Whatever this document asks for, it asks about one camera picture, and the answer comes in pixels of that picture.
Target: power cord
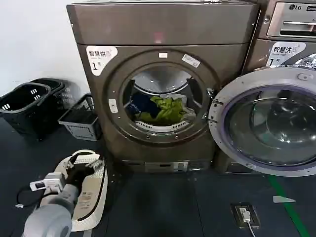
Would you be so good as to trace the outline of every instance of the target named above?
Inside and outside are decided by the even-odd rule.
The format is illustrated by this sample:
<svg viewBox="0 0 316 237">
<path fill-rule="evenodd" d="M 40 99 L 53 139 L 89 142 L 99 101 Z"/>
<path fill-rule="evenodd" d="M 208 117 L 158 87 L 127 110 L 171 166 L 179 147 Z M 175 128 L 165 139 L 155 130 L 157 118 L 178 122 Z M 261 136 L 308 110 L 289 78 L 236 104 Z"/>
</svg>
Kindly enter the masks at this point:
<svg viewBox="0 0 316 237">
<path fill-rule="evenodd" d="M 250 225 L 250 221 L 251 221 L 251 218 L 250 218 L 250 211 L 247 211 L 246 208 L 240 208 L 239 209 L 241 215 L 242 215 L 242 218 L 243 218 L 243 221 L 244 222 L 247 222 L 247 225 L 248 225 L 248 228 L 252 234 L 253 237 L 256 237 L 255 233 L 253 232 L 252 230 L 252 227 Z"/>
<path fill-rule="evenodd" d="M 22 204 L 22 202 L 20 201 L 20 195 L 21 195 L 21 193 L 26 192 L 26 191 L 32 192 L 30 186 L 24 186 L 17 192 L 17 194 L 16 194 L 16 203 L 17 204 L 15 205 L 15 207 L 17 207 L 17 208 L 31 207 L 31 206 L 38 204 L 40 202 L 40 200 L 42 200 L 43 198 L 45 198 L 47 196 L 58 194 L 57 192 L 48 193 L 48 194 L 42 195 L 41 197 L 32 201 L 29 204 Z"/>
</svg>

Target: white wall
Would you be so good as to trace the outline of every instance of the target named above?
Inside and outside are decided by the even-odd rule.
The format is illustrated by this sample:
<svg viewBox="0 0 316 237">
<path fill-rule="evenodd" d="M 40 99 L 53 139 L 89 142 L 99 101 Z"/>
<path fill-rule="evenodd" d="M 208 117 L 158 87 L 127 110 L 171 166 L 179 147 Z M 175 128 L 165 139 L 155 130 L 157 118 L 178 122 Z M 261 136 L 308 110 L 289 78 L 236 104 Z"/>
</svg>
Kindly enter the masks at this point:
<svg viewBox="0 0 316 237">
<path fill-rule="evenodd" d="M 66 5 L 73 0 L 2 0 L 0 96 L 32 79 L 75 82 L 75 97 L 89 92 Z"/>
</svg>

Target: blue garment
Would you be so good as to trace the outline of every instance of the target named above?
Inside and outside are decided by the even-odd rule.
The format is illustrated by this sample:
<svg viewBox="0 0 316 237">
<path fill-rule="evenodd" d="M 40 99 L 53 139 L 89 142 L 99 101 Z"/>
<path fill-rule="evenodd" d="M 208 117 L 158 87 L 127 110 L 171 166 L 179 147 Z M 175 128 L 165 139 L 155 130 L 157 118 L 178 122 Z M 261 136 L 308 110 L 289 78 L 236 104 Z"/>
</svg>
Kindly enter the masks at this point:
<svg viewBox="0 0 316 237">
<path fill-rule="evenodd" d="M 148 112 L 152 118 L 156 118 L 161 109 L 157 107 L 151 98 L 140 92 L 136 92 L 132 95 L 129 105 L 126 107 L 131 115 L 139 114 L 141 112 Z"/>
</svg>

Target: floor power outlet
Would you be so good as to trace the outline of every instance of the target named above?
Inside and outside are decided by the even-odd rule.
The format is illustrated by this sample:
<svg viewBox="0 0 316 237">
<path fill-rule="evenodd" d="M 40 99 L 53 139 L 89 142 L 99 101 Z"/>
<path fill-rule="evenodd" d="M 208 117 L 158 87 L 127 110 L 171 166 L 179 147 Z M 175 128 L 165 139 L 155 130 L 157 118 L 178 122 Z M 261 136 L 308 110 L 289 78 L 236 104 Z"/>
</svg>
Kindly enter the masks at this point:
<svg viewBox="0 0 316 237">
<path fill-rule="evenodd" d="M 242 215 L 240 213 L 240 208 L 246 208 L 247 211 L 250 211 L 250 225 L 254 228 L 258 228 L 260 226 L 258 216 L 253 208 L 253 206 L 248 202 L 240 202 L 240 203 L 232 203 L 231 210 L 234 215 L 236 224 L 240 228 L 248 227 L 247 223 L 243 221 Z"/>
</svg>

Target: black plastic basket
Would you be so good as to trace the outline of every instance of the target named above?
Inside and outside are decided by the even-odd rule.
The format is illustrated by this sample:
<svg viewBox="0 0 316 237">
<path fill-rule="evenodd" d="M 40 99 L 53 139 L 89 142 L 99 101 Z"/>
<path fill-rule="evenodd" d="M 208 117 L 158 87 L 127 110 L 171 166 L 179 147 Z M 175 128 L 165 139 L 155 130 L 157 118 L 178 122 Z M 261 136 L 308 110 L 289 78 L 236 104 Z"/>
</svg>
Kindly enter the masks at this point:
<svg viewBox="0 0 316 237">
<path fill-rule="evenodd" d="M 65 84 L 63 81 L 58 79 L 51 79 L 51 78 L 40 78 L 31 81 L 33 83 L 40 83 L 44 85 L 48 85 L 51 89 L 51 94 L 53 94 L 57 98 L 57 105 L 58 105 L 58 117 L 62 116 L 63 113 L 66 111 L 63 99 L 60 96 L 60 92 L 65 89 Z"/>
<path fill-rule="evenodd" d="M 40 80 L 46 80 L 46 83 L 39 83 Z M 26 138 L 42 140 L 58 125 L 61 112 L 54 93 L 56 89 L 62 89 L 63 83 L 51 88 L 47 85 L 47 80 L 37 79 L 21 84 L 0 97 L 2 117 Z"/>
<path fill-rule="evenodd" d="M 84 95 L 60 117 L 58 122 L 78 139 L 97 141 L 102 135 L 90 94 Z"/>
</svg>

